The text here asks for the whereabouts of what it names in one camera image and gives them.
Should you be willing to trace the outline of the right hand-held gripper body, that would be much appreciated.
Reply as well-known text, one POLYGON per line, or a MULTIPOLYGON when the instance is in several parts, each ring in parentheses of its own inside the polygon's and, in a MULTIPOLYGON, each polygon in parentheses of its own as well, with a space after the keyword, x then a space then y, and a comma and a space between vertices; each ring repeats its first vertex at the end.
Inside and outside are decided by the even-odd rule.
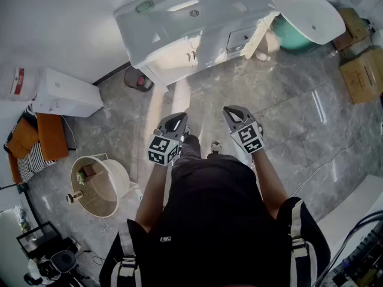
POLYGON ((231 133, 230 137, 247 154, 252 154, 264 148, 260 126, 256 121, 231 133))

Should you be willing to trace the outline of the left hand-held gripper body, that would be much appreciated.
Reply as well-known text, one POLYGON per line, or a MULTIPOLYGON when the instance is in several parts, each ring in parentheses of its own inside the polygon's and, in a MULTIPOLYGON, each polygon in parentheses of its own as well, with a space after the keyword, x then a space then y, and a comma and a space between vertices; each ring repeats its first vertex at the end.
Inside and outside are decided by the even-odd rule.
POLYGON ((148 143, 148 160, 154 164, 168 166, 178 155, 183 133, 168 133, 156 128, 148 143))

